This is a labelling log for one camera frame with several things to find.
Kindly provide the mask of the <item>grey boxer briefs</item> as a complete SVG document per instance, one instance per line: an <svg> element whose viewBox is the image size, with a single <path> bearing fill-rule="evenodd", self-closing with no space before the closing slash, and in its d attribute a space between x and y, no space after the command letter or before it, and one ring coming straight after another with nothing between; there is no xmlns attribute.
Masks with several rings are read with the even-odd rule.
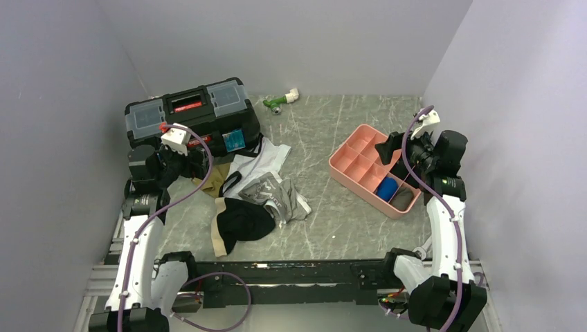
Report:
<svg viewBox="0 0 587 332"><path fill-rule="evenodd" d="M298 193L291 179L282 179L276 172L267 172L252 180L238 193L249 203L261 205L280 227L293 220L303 220L312 209Z"/></svg>

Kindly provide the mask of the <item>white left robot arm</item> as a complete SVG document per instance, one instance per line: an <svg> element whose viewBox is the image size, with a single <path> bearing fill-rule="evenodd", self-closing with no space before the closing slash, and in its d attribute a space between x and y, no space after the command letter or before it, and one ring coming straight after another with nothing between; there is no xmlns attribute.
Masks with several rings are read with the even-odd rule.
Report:
<svg viewBox="0 0 587 332"><path fill-rule="evenodd" d="M101 313L89 318L90 331L169 331L172 306L180 290L199 281L189 251L156 258L170 203L158 183L162 159L154 147L140 145L128 153L131 177L122 208L123 248L112 291Z"/></svg>

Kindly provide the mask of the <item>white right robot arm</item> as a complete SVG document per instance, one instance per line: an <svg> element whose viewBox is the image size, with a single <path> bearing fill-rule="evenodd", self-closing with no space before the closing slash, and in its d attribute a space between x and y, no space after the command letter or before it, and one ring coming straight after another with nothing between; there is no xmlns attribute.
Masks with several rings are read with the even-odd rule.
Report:
<svg viewBox="0 0 587 332"><path fill-rule="evenodd" d="M399 151L392 174L424 194L433 253L432 266L425 268L415 252L392 249L382 280L390 287L403 285L411 323L438 331L468 331L487 303L487 291L476 285L464 234L467 195L458 172L467 143L463 134L445 130L436 142L429 133L404 139L392 132L375 146L385 165Z"/></svg>

